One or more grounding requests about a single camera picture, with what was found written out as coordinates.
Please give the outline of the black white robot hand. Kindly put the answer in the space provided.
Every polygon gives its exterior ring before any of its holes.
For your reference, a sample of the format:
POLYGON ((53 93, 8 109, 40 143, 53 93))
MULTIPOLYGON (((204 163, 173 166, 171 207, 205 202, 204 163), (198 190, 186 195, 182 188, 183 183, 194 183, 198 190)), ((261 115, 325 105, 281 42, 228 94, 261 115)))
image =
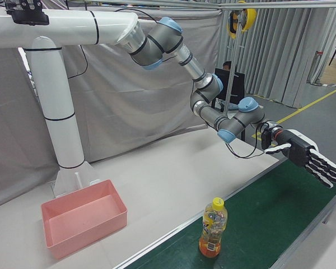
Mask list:
POLYGON ((299 131, 266 128, 261 139, 266 154, 281 152, 295 165, 305 168, 324 186, 332 188, 336 184, 336 164, 322 155, 317 144, 299 131))

